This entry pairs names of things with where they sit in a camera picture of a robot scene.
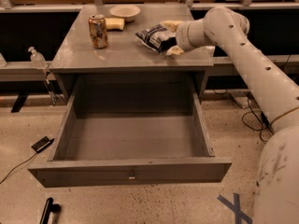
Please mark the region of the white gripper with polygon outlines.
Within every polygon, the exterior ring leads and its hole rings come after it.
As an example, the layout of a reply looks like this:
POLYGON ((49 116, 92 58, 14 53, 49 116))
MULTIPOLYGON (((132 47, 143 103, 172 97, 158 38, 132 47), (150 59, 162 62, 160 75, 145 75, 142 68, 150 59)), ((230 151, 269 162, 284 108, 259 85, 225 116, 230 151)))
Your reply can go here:
POLYGON ((181 55, 184 51, 191 51, 206 44, 204 25, 197 21, 161 21, 160 24, 170 32, 176 32, 177 44, 171 47, 167 56, 181 55))

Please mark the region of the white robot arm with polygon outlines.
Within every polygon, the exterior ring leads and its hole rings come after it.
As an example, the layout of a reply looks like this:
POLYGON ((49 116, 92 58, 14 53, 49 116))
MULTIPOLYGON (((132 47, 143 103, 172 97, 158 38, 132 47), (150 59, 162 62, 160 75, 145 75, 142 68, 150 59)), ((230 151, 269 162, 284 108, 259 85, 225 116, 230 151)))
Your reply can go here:
POLYGON ((299 224, 299 86, 249 42, 248 19, 227 7, 161 25, 177 41, 169 55, 213 45, 229 56, 274 132, 258 164, 253 224, 299 224))

